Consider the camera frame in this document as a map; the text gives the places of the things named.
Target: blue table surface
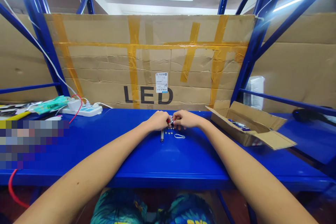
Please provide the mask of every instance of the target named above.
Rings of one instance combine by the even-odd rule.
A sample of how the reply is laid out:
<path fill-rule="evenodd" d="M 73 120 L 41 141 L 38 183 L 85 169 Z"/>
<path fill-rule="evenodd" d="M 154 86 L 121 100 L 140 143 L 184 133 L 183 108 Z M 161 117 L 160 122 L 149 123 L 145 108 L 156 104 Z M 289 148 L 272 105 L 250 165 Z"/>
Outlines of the blue table surface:
<path fill-rule="evenodd" d="M 336 156 L 335 126 L 318 120 L 301 123 L 296 121 L 292 114 L 273 115 L 287 119 L 278 132 L 296 142 L 296 148 L 300 151 L 325 165 Z"/>
<path fill-rule="evenodd" d="M 77 116 L 70 125 L 69 136 L 58 138 L 57 145 L 47 145 L 46 153 L 36 153 L 36 161 L 29 163 L 29 169 L 17 173 L 14 184 L 51 185 L 85 157 L 147 120 L 154 112 L 104 109 L 101 115 L 94 117 Z M 194 113 L 210 120 L 211 112 Z M 63 115 L 63 120 L 71 118 L 72 115 Z M 160 183 L 175 186 L 173 182 L 176 180 L 185 182 L 186 186 L 212 181 L 208 187 L 214 187 L 223 181 L 230 181 L 217 153 L 200 129 L 171 131 L 184 135 L 185 139 L 165 134 L 161 143 L 160 132 L 151 133 L 129 155 L 112 182 L 117 181 L 115 185 L 128 187 L 130 183 L 137 183 L 136 179 L 141 179 L 141 187 L 146 184 L 151 187 L 148 184 L 151 182 L 160 187 Z M 267 146 L 242 148 L 282 182 L 333 182 L 285 149 L 273 151 Z M 0 184 L 8 182 L 11 172 L 0 170 Z"/>

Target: fluorescent light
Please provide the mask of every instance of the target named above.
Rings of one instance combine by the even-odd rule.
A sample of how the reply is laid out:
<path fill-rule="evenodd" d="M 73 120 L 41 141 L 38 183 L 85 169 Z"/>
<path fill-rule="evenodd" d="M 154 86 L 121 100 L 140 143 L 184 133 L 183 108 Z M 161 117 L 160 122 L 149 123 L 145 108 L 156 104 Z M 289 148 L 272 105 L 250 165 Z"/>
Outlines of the fluorescent light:
<path fill-rule="evenodd" d="M 281 9 L 283 9 L 283 8 L 286 8 L 287 6 L 290 6 L 290 5 L 295 4 L 295 3 L 297 3 L 297 2 L 300 2 L 300 1 L 302 1 L 302 0 L 294 0 L 294 1 L 292 1 L 292 2 L 286 3 L 285 5 L 282 5 L 282 6 L 278 7 L 278 8 L 276 8 L 276 9 L 274 9 L 273 12 L 276 12 L 276 11 L 278 11 L 278 10 L 281 10 Z"/>

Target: white power strip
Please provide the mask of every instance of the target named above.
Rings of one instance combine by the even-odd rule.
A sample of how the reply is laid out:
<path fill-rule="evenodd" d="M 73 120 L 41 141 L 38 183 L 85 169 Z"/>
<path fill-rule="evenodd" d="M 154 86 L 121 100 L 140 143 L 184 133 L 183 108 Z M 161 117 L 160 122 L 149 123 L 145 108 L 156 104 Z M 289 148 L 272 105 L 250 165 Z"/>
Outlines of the white power strip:
<path fill-rule="evenodd" d="M 73 111 L 70 110 L 68 107 L 61 109 L 60 113 L 63 114 L 76 114 L 78 110 Z M 98 114 L 101 114 L 103 111 L 103 107 L 102 106 L 98 106 L 97 108 L 92 108 L 92 107 L 82 107 L 79 112 L 78 115 L 80 116 L 86 116 L 86 117 L 92 117 Z"/>

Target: red cable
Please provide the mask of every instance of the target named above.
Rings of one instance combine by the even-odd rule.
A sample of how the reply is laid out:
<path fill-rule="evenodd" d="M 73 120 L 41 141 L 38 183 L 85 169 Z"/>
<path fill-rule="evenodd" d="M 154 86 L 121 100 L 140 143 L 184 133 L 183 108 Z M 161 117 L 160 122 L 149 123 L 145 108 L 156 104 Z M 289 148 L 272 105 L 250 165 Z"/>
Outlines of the red cable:
<path fill-rule="evenodd" d="M 12 199 L 13 199 L 16 203 L 18 203 L 19 205 L 23 206 L 24 208 L 28 208 L 29 205 L 26 204 L 26 203 L 24 203 L 24 202 L 22 202 L 22 201 L 15 195 L 15 193 L 14 193 L 14 191 L 13 191 L 13 186 L 12 186 L 12 184 L 13 184 L 13 178 L 14 178 L 14 175 L 15 175 L 16 172 L 17 172 L 17 169 L 15 169 L 15 170 L 13 171 L 13 173 L 12 173 L 12 175 L 10 176 L 9 181 L 8 181 L 8 190 L 9 190 L 9 194 L 10 194 L 10 196 L 12 197 Z"/>
<path fill-rule="evenodd" d="M 74 94 L 73 96 L 71 96 L 71 98 L 73 98 L 74 96 L 78 96 L 79 97 L 79 99 L 80 99 L 80 107 L 79 107 L 79 109 L 78 109 L 78 111 L 77 111 L 77 113 L 75 114 L 75 116 L 71 119 L 71 121 L 69 122 L 69 124 L 72 122 L 72 120 L 74 120 L 75 119 L 75 117 L 77 116 L 77 114 L 78 114 L 78 112 L 79 112 L 79 110 L 81 109 L 81 107 L 82 107 L 82 105 L 83 105 L 83 101 L 82 101 L 82 98 L 78 95 L 78 94 Z"/>
<path fill-rule="evenodd" d="M 73 98 L 74 96 L 78 96 L 79 99 L 81 100 L 81 101 L 80 101 L 80 107 L 79 107 L 77 113 L 75 114 L 75 116 L 74 116 L 74 117 L 71 119 L 71 121 L 69 122 L 69 124 L 75 119 L 75 117 L 77 116 L 79 110 L 81 109 L 81 107 L 82 107 L 82 105 L 83 105 L 82 98 L 81 98 L 78 94 L 74 94 L 73 96 L 71 96 L 71 98 Z M 10 196 L 12 197 L 12 199 L 13 199 L 16 203 L 18 203 L 20 206 L 23 206 L 23 207 L 25 207 L 25 208 L 28 208 L 29 205 L 26 204 L 26 203 L 24 203 L 24 202 L 22 202 L 22 201 L 15 195 L 15 193 L 14 193 L 14 190 L 13 190 L 13 178 L 14 178 L 14 175 L 16 174 L 16 172 L 17 172 L 17 169 L 15 169 L 15 170 L 13 171 L 12 175 L 11 175 L 10 178 L 9 178 L 9 181 L 8 181 L 8 191 L 9 191 Z"/>

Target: shorts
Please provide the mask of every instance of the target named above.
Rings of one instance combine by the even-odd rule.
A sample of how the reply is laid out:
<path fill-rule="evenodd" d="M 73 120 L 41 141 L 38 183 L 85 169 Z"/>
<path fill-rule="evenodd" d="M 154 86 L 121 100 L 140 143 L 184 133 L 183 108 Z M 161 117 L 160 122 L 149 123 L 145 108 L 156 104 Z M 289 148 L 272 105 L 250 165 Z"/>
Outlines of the shorts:
<path fill-rule="evenodd" d="M 128 189 L 111 189 L 102 194 L 91 224 L 145 224 L 147 205 Z M 195 194 L 178 196 L 167 209 L 158 209 L 155 224 L 215 224 L 204 199 Z"/>

